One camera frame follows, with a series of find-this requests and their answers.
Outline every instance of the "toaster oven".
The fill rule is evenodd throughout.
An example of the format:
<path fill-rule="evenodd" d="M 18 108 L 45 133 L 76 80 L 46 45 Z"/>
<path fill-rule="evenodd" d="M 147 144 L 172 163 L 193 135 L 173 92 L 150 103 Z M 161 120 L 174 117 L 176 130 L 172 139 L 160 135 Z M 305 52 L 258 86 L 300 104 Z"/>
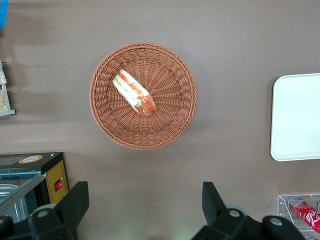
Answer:
<path fill-rule="evenodd" d="M 67 192 L 62 152 L 0 155 L 0 216 L 18 223 Z"/>

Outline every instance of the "red bottle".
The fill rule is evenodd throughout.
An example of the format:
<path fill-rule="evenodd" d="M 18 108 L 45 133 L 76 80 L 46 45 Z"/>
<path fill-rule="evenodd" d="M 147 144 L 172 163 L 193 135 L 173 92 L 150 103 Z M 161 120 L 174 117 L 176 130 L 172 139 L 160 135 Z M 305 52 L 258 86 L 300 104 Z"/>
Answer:
<path fill-rule="evenodd" d="M 310 206 L 306 201 L 298 196 L 293 196 L 288 201 L 289 208 L 302 220 L 306 222 L 314 231 L 320 234 L 320 212 Z"/>

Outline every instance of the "wicker basket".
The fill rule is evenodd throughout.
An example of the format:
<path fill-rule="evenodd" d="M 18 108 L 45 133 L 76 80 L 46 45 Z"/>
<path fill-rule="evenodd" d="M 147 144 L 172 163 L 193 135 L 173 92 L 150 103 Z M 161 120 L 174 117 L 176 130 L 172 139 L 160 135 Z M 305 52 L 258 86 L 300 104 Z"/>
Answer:
<path fill-rule="evenodd" d="M 126 70 L 151 94 L 157 112 L 143 118 L 112 80 Z M 172 50 L 151 42 L 124 45 L 96 68 L 90 86 L 93 117 L 116 143 L 136 150 L 163 147 L 177 139 L 195 113 L 197 89 L 187 64 Z"/>

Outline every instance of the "sandwich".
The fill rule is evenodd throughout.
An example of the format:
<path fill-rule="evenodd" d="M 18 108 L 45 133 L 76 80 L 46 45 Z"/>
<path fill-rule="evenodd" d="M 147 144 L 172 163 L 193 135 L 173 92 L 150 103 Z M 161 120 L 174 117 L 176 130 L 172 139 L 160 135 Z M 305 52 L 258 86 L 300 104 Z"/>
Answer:
<path fill-rule="evenodd" d="M 121 69 L 112 83 L 131 107 L 143 118 L 157 112 L 155 102 L 148 91 L 125 70 Z"/>

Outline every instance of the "white plastic tray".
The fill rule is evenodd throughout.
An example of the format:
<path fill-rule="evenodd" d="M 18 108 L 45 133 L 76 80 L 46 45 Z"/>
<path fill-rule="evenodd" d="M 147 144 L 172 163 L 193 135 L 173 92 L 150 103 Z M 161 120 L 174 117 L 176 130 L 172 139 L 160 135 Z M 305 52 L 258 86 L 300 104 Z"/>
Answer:
<path fill-rule="evenodd" d="M 274 83 L 270 153 L 277 161 L 320 159 L 320 73 Z"/>

